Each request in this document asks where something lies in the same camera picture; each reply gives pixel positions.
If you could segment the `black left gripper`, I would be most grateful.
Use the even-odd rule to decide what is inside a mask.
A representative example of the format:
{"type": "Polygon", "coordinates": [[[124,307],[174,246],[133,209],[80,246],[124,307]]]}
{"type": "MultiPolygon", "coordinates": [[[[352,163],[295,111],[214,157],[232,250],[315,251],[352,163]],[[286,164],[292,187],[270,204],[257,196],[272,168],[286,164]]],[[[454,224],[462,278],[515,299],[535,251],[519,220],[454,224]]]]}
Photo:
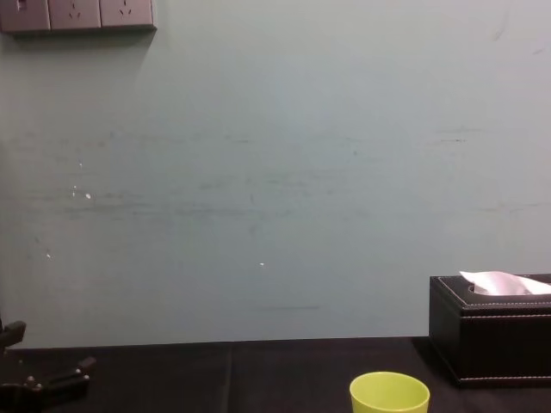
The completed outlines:
{"type": "MultiPolygon", "coordinates": [[[[27,324],[16,321],[1,325],[0,348],[5,350],[22,342],[27,324]]],[[[88,357],[60,373],[46,376],[30,374],[24,384],[1,385],[2,412],[42,412],[85,398],[96,358],[88,357]]]]}

